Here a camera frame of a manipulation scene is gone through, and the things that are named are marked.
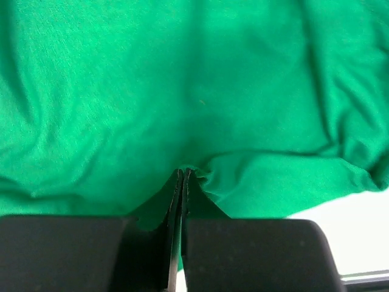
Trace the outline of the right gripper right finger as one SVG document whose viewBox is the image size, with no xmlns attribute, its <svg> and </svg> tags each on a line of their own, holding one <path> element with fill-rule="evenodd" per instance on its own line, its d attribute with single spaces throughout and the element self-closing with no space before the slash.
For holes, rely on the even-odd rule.
<svg viewBox="0 0 389 292">
<path fill-rule="evenodd" d="M 328 241 L 301 219 L 198 218 L 191 170 L 182 186 L 182 261 L 188 291 L 344 291 Z"/>
</svg>

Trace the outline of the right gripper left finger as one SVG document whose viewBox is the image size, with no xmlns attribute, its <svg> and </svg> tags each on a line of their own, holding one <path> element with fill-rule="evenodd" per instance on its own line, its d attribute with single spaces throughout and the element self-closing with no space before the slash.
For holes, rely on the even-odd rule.
<svg viewBox="0 0 389 292">
<path fill-rule="evenodd" d="M 1 218 L 2 291 L 174 291 L 184 174 L 161 188 L 161 222 L 133 216 L 8 215 Z"/>
</svg>

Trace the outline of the green t shirt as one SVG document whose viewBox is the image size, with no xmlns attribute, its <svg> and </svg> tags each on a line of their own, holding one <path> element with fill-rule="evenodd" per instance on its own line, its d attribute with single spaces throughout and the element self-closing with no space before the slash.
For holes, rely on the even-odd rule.
<svg viewBox="0 0 389 292">
<path fill-rule="evenodd" d="M 388 187 L 387 1 L 2 1 L 1 214 L 233 218 Z"/>
</svg>

